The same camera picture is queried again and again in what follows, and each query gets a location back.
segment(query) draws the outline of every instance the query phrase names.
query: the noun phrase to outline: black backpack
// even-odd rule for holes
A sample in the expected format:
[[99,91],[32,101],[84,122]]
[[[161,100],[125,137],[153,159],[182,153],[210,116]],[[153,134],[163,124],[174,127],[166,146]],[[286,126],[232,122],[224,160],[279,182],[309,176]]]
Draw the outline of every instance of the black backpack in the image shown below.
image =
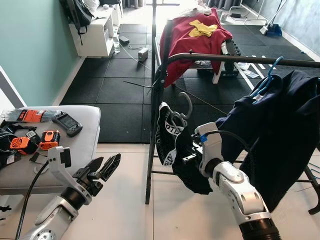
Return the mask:
[[[93,14],[90,12],[83,0],[59,1],[63,7],[65,15],[74,23],[80,37],[81,45],[83,45],[81,35],[88,31],[87,26],[91,23],[91,19],[94,17]],[[85,32],[80,32],[81,27],[85,27]]]

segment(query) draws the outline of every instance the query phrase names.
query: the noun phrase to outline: robotic arm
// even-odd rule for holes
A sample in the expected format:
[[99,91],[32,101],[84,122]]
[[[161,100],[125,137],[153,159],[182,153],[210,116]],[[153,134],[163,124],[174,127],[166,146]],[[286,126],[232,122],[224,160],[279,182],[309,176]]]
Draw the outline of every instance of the robotic arm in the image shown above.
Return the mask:
[[248,176],[224,161],[221,155],[222,139],[214,122],[195,129],[195,137],[200,142],[193,143],[195,153],[185,157],[187,164],[198,157],[198,167],[202,175],[212,178],[219,190],[228,198],[236,222],[244,240],[280,240],[279,231],[259,192],[249,182]]
[[51,173],[59,179],[66,189],[55,196],[40,212],[34,228],[19,240],[60,240],[69,225],[78,216],[83,205],[89,205],[103,185],[99,179],[107,181],[120,163],[121,155],[108,159],[100,168],[103,157],[92,160],[71,176],[66,168],[71,166],[70,149],[57,146],[49,149],[48,160]]

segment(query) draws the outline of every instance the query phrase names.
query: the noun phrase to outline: water bottle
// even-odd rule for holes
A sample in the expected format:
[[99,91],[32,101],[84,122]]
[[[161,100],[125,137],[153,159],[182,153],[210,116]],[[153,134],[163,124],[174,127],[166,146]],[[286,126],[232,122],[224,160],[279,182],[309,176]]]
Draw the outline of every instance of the water bottle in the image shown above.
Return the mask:
[[119,37],[118,37],[118,31],[117,29],[113,30],[113,46],[114,46],[114,52],[120,53],[120,43],[119,43]]

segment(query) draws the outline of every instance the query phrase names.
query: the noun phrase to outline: dark blue garment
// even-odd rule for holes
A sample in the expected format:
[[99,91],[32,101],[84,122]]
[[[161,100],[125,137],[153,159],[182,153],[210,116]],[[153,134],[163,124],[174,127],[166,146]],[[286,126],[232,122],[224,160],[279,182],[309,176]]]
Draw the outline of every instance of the dark blue garment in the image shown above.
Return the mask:
[[[246,157],[240,169],[272,212],[301,176],[319,143],[320,82],[295,70],[283,79],[275,77],[264,97],[254,101],[250,96],[236,101],[228,116],[216,124],[249,144],[253,164]],[[232,137],[221,138],[224,160],[235,161],[243,146]]]

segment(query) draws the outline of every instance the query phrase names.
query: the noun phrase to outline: white tile floor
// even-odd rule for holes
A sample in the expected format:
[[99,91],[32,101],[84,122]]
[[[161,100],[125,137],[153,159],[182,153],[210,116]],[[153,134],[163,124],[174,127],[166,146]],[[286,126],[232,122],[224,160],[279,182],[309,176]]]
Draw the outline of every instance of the white tile floor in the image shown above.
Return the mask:
[[[166,16],[174,11],[174,7],[158,7],[158,26],[163,26]],[[150,6],[124,10],[124,23],[151,24],[151,19]],[[121,163],[92,203],[80,209],[63,240],[241,239],[227,199],[221,193],[194,194],[176,176],[154,174],[150,205],[145,205],[148,150],[147,144],[98,144],[97,156],[108,159],[121,153]],[[318,150],[314,151],[310,162],[320,165]],[[155,160],[153,169],[165,170],[165,167]],[[316,193],[309,187],[309,183],[295,183],[272,213],[284,240],[320,239],[320,213],[308,213],[317,204]],[[53,196],[30,197],[22,234],[32,227],[38,213]],[[0,239],[15,238],[21,208],[22,202],[7,220],[0,221]]]

